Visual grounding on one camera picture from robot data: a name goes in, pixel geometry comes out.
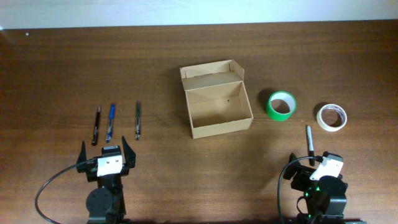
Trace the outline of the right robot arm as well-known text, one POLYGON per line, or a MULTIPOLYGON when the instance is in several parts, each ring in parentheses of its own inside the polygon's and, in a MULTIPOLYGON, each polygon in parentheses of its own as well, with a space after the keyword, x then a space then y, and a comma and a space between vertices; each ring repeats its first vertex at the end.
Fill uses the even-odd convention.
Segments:
POLYGON ((343 158, 325 151, 321 156, 313 154, 296 157, 291 153, 289 163, 282 169, 277 186, 277 208, 279 222, 285 223, 280 206, 282 180, 291 180, 291 188, 303 193, 297 200, 304 200, 307 212, 299 211, 292 223, 355 224, 359 219, 346 219, 348 184, 340 174, 343 158))

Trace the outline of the black and grey marker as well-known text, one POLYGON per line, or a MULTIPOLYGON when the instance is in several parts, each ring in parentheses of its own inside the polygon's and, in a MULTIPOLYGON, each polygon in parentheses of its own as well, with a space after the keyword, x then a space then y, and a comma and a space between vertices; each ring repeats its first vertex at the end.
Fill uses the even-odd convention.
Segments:
MULTIPOLYGON (((307 143, 308 143, 308 156, 314 157, 314 148, 313 148, 313 139, 312 139, 312 130, 310 126, 306 126, 307 131, 307 143)), ((315 166, 315 159, 309 159, 309 164, 314 167, 315 166)))

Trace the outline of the green tape roll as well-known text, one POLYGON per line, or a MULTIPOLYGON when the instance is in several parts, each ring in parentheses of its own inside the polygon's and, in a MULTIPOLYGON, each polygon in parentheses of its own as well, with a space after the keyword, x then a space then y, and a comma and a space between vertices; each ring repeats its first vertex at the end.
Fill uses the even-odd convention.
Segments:
POLYGON ((266 104, 266 113, 267 115, 273 119, 274 121, 285 121, 291 117, 291 115, 295 112, 297 108, 297 101, 295 97, 286 91, 276 91, 268 99, 266 104), (272 101, 274 100, 281 100, 287 104, 289 107, 289 111, 287 113, 280 113, 277 112, 272 107, 272 101))

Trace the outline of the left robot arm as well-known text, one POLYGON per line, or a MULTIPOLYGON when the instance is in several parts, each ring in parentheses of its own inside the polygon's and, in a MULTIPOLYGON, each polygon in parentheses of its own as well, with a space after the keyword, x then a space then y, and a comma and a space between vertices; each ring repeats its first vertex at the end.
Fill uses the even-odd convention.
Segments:
POLYGON ((76 170, 86 174, 88 182, 96 182, 97 188, 86 198, 88 223, 121 223, 126 215, 122 178, 129 175, 136 165, 136 153, 125 138, 121 146, 106 146, 101 155, 86 158, 85 144, 76 161, 76 170))

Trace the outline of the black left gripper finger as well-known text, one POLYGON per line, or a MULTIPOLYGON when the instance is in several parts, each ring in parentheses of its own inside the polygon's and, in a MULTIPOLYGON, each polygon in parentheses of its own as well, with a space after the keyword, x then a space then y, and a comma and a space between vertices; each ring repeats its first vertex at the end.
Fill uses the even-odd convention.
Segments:
POLYGON ((124 158, 126 165, 135 165, 136 164, 136 153, 132 150, 129 144, 126 141, 126 138, 122 136, 122 145, 124 151, 124 158))
POLYGON ((76 161, 76 165, 82 165, 82 164, 84 164, 86 161, 87 161, 87 158, 86 158, 86 146, 85 146, 85 142, 83 141, 83 142, 81 143, 81 150, 80 150, 78 159, 77 159, 77 161, 76 161))

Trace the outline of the beige masking tape roll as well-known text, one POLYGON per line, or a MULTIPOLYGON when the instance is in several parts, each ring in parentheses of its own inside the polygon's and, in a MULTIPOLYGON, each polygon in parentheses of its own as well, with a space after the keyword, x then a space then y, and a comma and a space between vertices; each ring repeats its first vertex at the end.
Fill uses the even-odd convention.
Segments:
POLYGON ((348 117, 346 114, 346 111, 339 105, 336 104, 326 104, 320 108, 320 110, 317 112, 317 123, 318 125, 324 129, 325 131, 328 132, 336 132, 339 131, 341 128, 343 128, 346 123, 347 123, 348 117), (323 119, 322 113, 324 110, 333 110, 337 112, 337 114, 341 118, 341 124, 339 126, 330 126, 325 122, 323 119))

